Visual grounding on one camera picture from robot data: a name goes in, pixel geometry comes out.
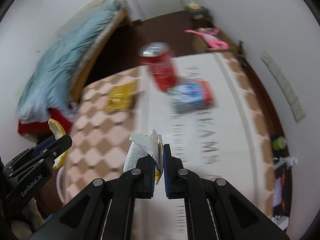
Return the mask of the paper wrapper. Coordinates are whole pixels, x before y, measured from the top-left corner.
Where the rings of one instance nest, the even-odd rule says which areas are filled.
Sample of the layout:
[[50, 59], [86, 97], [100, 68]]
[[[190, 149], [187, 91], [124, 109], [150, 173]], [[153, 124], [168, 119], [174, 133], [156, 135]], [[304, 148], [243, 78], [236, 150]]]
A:
[[155, 183], [159, 183], [163, 174], [163, 140], [162, 136], [154, 129], [149, 135], [132, 133], [129, 137], [131, 142], [130, 148], [124, 163], [123, 172], [131, 170], [136, 167], [138, 159], [151, 156], [155, 163]]

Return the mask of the blue red milk carton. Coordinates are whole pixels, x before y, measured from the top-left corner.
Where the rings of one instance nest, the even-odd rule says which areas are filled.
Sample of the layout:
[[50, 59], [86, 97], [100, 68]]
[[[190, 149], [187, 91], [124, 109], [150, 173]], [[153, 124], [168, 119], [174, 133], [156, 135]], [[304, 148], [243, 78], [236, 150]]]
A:
[[170, 105], [176, 113], [205, 109], [214, 105], [214, 96], [208, 81], [190, 80], [168, 90]]

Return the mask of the red bed sheet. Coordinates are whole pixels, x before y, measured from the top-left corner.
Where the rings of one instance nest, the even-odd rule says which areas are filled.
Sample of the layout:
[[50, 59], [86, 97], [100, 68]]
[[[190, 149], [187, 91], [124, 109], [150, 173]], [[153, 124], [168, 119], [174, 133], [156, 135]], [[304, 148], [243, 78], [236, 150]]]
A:
[[[58, 121], [64, 130], [68, 133], [71, 131], [73, 123], [68, 121], [59, 110], [55, 108], [49, 109], [50, 118]], [[18, 133], [20, 135], [32, 134], [32, 135], [43, 135], [51, 132], [48, 122], [31, 122], [23, 124], [20, 121], [18, 122]]]

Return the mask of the yellow snack wrapper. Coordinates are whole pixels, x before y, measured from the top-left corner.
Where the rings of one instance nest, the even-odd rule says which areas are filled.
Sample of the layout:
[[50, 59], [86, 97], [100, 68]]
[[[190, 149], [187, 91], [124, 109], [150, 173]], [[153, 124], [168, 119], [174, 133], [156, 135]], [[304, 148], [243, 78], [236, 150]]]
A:
[[107, 94], [106, 113], [127, 111], [135, 98], [137, 82], [129, 82], [113, 87]]

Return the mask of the white spray bottle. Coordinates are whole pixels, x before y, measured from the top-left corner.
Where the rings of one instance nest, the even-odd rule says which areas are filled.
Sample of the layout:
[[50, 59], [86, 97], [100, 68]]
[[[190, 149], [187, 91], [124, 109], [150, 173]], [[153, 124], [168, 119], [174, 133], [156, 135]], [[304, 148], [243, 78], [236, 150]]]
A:
[[298, 163], [297, 158], [294, 157], [280, 157], [278, 161], [273, 165], [273, 169], [277, 170], [279, 168], [285, 167], [287, 169], [294, 167]]

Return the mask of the checkered table cloth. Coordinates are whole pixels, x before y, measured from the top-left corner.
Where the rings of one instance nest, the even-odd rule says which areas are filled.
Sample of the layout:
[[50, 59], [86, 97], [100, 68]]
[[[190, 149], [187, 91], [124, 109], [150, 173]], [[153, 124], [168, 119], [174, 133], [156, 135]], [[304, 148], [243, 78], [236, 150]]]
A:
[[[225, 178], [265, 215], [273, 215], [272, 150], [265, 117], [247, 76], [231, 53], [205, 53], [173, 60], [183, 81], [208, 81], [214, 105], [178, 114], [145, 66], [96, 81], [82, 91], [73, 146], [65, 162], [63, 195], [70, 201], [95, 178], [118, 178], [132, 133], [153, 129], [173, 156], [200, 177]], [[137, 82], [127, 111], [106, 113], [108, 92]]]

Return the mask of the green bottle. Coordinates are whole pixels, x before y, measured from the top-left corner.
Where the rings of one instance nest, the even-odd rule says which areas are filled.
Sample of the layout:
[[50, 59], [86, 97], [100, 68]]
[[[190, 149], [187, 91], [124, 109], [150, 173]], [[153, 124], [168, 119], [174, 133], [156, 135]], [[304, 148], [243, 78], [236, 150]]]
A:
[[272, 149], [274, 151], [281, 151], [287, 147], [287, 140], [285, 137], [277, 137], [272, 140]]

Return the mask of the red cola can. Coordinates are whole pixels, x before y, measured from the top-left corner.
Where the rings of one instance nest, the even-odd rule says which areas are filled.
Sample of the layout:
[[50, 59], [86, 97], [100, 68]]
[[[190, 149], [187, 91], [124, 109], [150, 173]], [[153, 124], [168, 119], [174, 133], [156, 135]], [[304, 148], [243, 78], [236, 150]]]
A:
[[178, 82], [172, 55], [169, 44], [164, 42], [148, 43], [138, 52], [141, 63], [148, 66], [156, 85], [163, 92], [167, 92]]

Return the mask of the cardboard box on floor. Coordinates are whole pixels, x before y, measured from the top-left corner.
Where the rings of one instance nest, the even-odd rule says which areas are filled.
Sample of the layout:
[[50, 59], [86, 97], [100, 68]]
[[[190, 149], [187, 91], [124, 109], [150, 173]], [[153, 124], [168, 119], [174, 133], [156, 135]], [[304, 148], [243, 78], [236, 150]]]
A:
[[238, 52], [234, 42], [219, 28], [199, 28], [189, 33], [193, 35], [193, 47], [197, 53]]

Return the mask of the pink plush toy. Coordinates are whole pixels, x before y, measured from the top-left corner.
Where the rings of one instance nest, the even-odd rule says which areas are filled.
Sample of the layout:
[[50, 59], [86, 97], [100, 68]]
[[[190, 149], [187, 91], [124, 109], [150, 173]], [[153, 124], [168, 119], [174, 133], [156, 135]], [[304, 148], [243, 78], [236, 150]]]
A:
[[185, 33], [195, 34], [201, 37], [208, 46], [213, 50], [228, 49], [228, 43], [220, 40], [216, 37], [220, 33], [220, 29], [217, 28], [199, 28], [197, 30], [185, 30]]

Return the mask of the white wall power strip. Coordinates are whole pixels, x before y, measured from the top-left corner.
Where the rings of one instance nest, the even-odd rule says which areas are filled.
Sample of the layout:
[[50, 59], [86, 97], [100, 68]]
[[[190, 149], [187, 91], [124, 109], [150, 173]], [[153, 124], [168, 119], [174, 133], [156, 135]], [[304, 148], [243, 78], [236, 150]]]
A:
[[284, 94], [291, 108], [295, 122], [300, 122], [306, 116], [306, 112], [304, 110], [300, 97], [296, 93], [296, 90], [294, 89], [284, 72], [281, 70], [281, 68], [276, 64], [273, 57], [266, 50], [263, 50], [260, 58], [267, 66], [268, 70], [270, 71], [278, 86], [280, 87], [282, 93]]

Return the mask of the wooden bed frame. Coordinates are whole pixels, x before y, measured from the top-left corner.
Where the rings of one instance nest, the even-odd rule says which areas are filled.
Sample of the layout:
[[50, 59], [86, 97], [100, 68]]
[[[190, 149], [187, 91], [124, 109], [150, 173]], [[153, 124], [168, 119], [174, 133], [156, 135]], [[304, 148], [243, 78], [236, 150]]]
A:
[[82, 24], [86, 19], [90, 18], [93, 13], [101, 9], [103, 5], [114, 5], [116, 8], [111, 11], [111, 19], [103, 23], [102, 31], [87, 51], [80, 56], [80, 60], [75, 65], [75, 72], [71, 78], [70, 97], [72, 101], [78, 102], [81, 97], [81, 91], [86, 83], [89, 73], [96, 62], [97, 57], [104, 48], [106, 42], [121, 24], [131, 24], [130, 16], [127, 11], [126, 0], [92, 0], [90, 3], [82, 7], [74, 14], [64, 25], [57, 29], [56, 36], [61, 37], [73, 28]]

